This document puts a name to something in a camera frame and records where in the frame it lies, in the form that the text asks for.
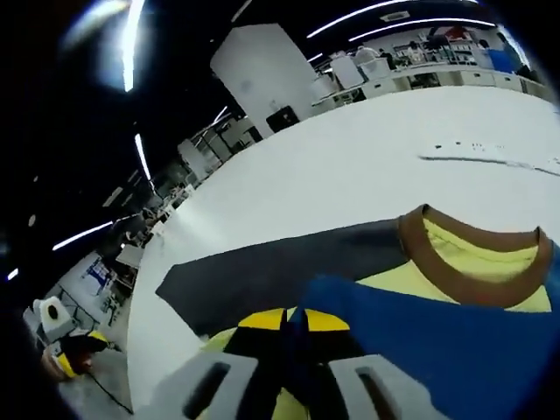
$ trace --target brown collar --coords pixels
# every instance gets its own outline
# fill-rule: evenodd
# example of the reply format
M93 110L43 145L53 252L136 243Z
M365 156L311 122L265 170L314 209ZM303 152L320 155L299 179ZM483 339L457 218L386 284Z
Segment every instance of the brown collar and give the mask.
M538 245L535 260L522 273L503 283L466 276L445 262L431 246L424 218L483 249L512 252ZM552 244L538 227L534 232L496 233L477 229L427 205L399 218L404 251L422 274L444 294L467 305L509 308L530 297L541 286L552 260Z

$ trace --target black cable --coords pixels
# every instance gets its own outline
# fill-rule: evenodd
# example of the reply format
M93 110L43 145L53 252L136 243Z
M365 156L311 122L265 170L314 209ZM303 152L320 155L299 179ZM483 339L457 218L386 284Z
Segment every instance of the black cable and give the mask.
M114 403L116 403L117 405L123 407L130 415L134 415L134 411L132 411L132 409L129 409L127 406L125 406L124 404L122 404L121 402L119 402L115 396L113 394L111 394L110 392L108 392L98 381L97 379L95 379L95 376L93 376L92 374L90 374L89 372L86 373L86 375L88 375L91 379L94 380L94 382L97 384L97 386L99 388L101 388L103 390L103 392L105 394L108 395L108 397L113 400Z

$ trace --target blue fabric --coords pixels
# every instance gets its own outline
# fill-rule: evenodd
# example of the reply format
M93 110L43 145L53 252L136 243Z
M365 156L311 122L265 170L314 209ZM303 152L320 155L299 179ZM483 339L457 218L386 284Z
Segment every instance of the blue fabric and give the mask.
M560 304L555 248L547 289ZM526 313L449 304L338 277L309 283L303 309L350 325L367 354L381 354L428 388L433 404L454 419L511 418L546 372L559 337L554 312Z

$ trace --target desk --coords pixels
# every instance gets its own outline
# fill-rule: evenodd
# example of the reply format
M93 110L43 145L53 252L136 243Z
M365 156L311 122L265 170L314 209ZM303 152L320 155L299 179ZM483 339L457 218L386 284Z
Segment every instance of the desk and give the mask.
M393 70L388 77L380 78L376 80L367 81L359 86L351 87L349 89L342 90L340 92L335 92L329 94L325 98L319 101L313 102L311 105L313 107L319 104L336 98L341 95L352 93L358 89L366 89L368 92L373 92L376 85L382 85L381 95L391 92L402 92L404 90L410 90L410 84L408 83L408 78L412 76L417 76L419 74L435 73L439 78L442 86L497 86L499 88L510 88L513 90L519 90L520 92L525 92L529 95L534 95L551 101L553 95L549 89L545 86L536 83L532 80L525 79L521 76L510 73L496 72L494 70L489 70L481 68L478 66L457 66L447 63L426 63L416 66L409 66L404 69ZM477 80L473 77L466 77L470 74L481 74L483 77ZM386 88L385 85L393 84L394 87ZM378 94L366 94L366 97L372 98L378 96Z
M424 143L450 138L560 156L557 118L552 104L527 94L434 87L337 108L235 155L177 209L164 240L154 238L145 248L129 319L134 409L149 403L158 383L201 344L155 294L174 263L394 218L425 202L489 230L538 224L560 241L559 177L417 158Z

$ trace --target white pillar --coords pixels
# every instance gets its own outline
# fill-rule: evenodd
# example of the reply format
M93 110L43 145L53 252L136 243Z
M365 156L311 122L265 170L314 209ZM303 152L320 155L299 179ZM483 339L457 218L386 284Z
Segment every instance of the white pillar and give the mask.
M210 67L263 138L273 131L266 118L291 106L300 121L315 115L311 64L278 24L234 28Z
M198 180L205 179L208 176L208 164L204 155L194 147L190 140L185 140L178 146L178 152L183 161L191 168Z

